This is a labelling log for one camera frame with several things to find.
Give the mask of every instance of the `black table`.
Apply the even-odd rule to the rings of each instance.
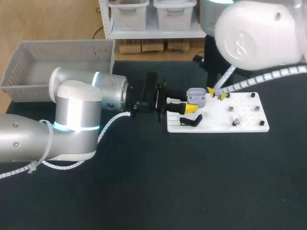
[[[192,62],[116,62],[129,81],[157,71],[174,89],[203,87]],[[260,94],[268,133],[172,134],[156,114],[121,118],[94,158],[71,171],[45,166],[0,180],[0,228],[305,230],[307,78],[247,89]],[[54,121],[53,103],[9,113]],[[103,113],[102,124],[112,114]],[[1,172],[24,163],[2,164]]]

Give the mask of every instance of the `robotic arm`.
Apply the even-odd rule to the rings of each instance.
[[[232,65],[258,70],[307,59],[303,0],[230,4],[215,25],[216,45]]]
[[[306,60],[304,7],[302,0],[295,0],[294,7],[250,1],[230,4],[215,25],[220,53],[233,68],[246,70]],[[216,92],[227,93],[301,72],[307,72],[306,66],[257,76],[233,85],[232,89],[219,89],[221,83]],[[25,117],[0,115],[0,162],[90,159],[99,140],[101,109],[129,111],[126,115],[132,116],[156,111],[159,121],[165,111],[186,114],[198,109],[194,104],[167,103],[167,97],[187,101],[187,91],[168,89],[165,82],[158,83],[154,73],[132,85],[123,76],[57,68],[50,77],[49,95],[57,104],[51,130],[46,124]]]

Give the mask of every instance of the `white storage box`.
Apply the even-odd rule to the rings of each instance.
[[[118,30],[146,30],[148,4],[149,0],[108,0]]]
[[[189,31],[193,7],[197,0],[153,0],[158,9],[161,31]]]

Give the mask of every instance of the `gray plastic bin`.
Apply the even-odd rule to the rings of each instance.
[[[48,84],[57,67],[112,73],[114,40],[24,41],[14,51],[1,89],[14,102],[51,101]]]

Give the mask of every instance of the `white pegboard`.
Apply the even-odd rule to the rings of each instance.
[[[206,94],[206,105],[197,112],[188,115],[167,112],[167,130],[171,133],[252,133],[268,132],[270,127],[263,111],[258,93],[251,97],[250,92],[231,93],[229,98],[222,101]],[[167,99],[170,103],[179,103],[176,99]],[[186,117],[195,120],[202,114],[202,121],[197,127],[181,125],[179,119]],[[233,126],[232,122],[238,118],[240,125]]]

